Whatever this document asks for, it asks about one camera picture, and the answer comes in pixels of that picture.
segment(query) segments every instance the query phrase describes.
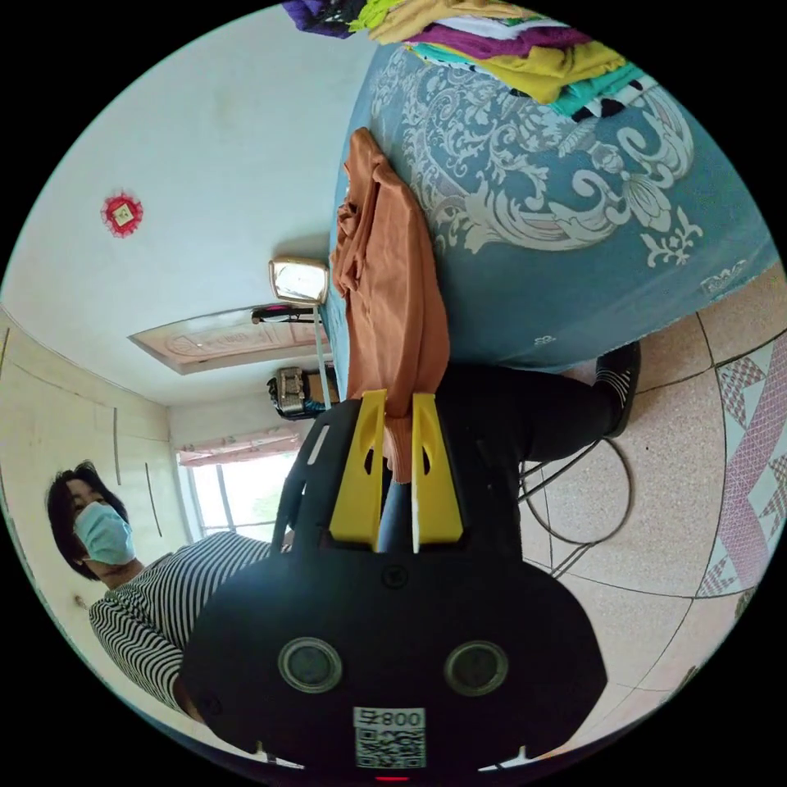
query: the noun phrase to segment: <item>black wire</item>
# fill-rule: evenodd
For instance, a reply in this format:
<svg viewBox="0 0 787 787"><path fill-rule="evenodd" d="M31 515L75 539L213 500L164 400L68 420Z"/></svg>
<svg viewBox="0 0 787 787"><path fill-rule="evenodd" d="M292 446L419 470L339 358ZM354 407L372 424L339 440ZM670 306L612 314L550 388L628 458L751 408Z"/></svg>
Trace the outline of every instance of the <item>black wire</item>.
<svg viewBox="0 0 787 787"><path fill-rule="evenodd" d="M610 448L612 448L612 450L617 454L618 459L621 460L621 464L623 465L623 470L626 473L626 479L629 482L629 495L628 495L628 499L626 501L626 512L623 514L623 518L621 519L620 524L618 524L618 526L611 533L609 533L608 535L605 535L601 539L596 539L595 541L575 541L574 539L568 539L568 538L566 538L566 536L560 535L559 533L556 533L539 516L538 512L533 508L533 504L530 502L530 497L532 495L534 495L536 492L538 492L541 489L543 489L544 487L546 487L549 484L551 484L555 479L560 478L560 476L563 475L563 473L569 471L580 459L585 458L591 451L593 451L597 446L599 446L601 444L601 442L607 443L610 446ZM588 448L586 448L579 456L574 457L565 467L562 467L560 470L558 470L557 473L555 473L554 475L549 476L549 478L547 478L543 483L539 484L538 486L535 486L533 489L529 489L529 490L525 489L525 479L528 477L528 475L533 475L533 473L536 473L536 472L540 471L545 465L548 465L548 464L549 464L549 462L541 462L540 465L532 468L531 470L528 470L527 472L525 472L523 470L523 472L520 473L520 482L521 482L522 493L523 494L519 497L519 502L521 503L524 500L527 503L527 507L530 509L530 513L533 515L533 518L550 535L553 535L556 539L560 539L561 541L564 541L566 544L575 544L575 545L577 545L580 548L584 548L584 549L575 549L574 552L572 552L571 555L569 555L566 558L566 560L563 561L563 563L561 564L561 566L562 566L563 564L569 562L578 552L581 551L582 554L585 554L585 552L587 552L587 550L590 547L594 547L596 544L602 544L604 541L608 541L613 535L617 535L621 531L621 529L623 528L623 525L625 525L626 522L629 520L629 517L631 516L631 511L634 508L634 476L633 476L633 474L631 472L631 467L630 467L628 461L626 460L626 457L623 456L623 452L610 439L602 438L600 440L596 440L596 442L593 443L593 445L591 445ZM571 563L571 565L573 565L577 560L579 560L580 557L582 557L582 555L579 555L576 558L576 560L574 560Z"/></svg>

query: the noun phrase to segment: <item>red decoration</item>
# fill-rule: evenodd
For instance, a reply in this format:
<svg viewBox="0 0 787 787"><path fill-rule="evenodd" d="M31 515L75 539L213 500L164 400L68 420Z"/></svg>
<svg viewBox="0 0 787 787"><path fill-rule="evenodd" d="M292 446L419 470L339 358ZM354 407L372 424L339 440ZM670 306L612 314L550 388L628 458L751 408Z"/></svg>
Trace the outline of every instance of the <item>red decoration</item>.
<svg viewBox="0 0 787 787"><path fill-rule="evenodd" d="M127 238L142 221L142 203L128 192L120 191L104 202L101 218L116 238Z"/></svg>

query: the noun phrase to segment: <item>purple clothing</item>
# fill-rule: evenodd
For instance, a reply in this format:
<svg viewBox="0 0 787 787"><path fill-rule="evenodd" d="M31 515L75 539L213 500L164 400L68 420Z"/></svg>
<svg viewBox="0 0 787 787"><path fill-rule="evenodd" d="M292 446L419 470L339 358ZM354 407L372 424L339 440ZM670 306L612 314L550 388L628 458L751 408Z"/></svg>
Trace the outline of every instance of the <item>purple clothing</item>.
<svg viewBox="0 0 787 787"><path fill-rule="evenodd" d="M348 39L350 31L340 22L319 22L317 18L330 7L330 0L288 0L281 4L299 30L306 33L329 35L335 39Z"/></svg>
<svg viewBox="0 0 787 787"><path fill-rule="evenodd" d="M592 40L589 35L571 27L532 27L523 30L515 39L501 41L485 39L445 25L429 25L409 39L408 43L441 43L476 60L488 60L498 55L527 57L533 47L567 49Z"/></svg>

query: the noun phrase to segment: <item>surgical mask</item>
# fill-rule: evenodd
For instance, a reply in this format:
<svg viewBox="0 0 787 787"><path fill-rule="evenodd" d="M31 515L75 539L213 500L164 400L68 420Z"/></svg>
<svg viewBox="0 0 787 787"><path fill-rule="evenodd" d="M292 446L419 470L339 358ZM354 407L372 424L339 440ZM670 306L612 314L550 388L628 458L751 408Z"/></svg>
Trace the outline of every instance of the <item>surgical mask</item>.
<svg viewBox="0 0 787 787"><path fill-rule="evenodd" d="M90 503L76 517L74 532L91 560L124 566L136 557L131 528L112 506Z"/></svg>

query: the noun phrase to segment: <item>curtain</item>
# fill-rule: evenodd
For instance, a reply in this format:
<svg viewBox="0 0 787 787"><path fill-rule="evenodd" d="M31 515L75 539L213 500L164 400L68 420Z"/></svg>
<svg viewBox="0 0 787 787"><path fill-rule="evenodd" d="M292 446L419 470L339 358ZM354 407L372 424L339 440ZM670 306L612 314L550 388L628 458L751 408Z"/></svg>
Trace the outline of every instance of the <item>curtain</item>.
<svg viewBox="0 0 787 787"><path fill-rule="evenodd" d="M247 462L298 451L300 446L301 438L296 430L276 426L254 434L237 434L181 446L178 448L178 462L182 467Z"/></svg>

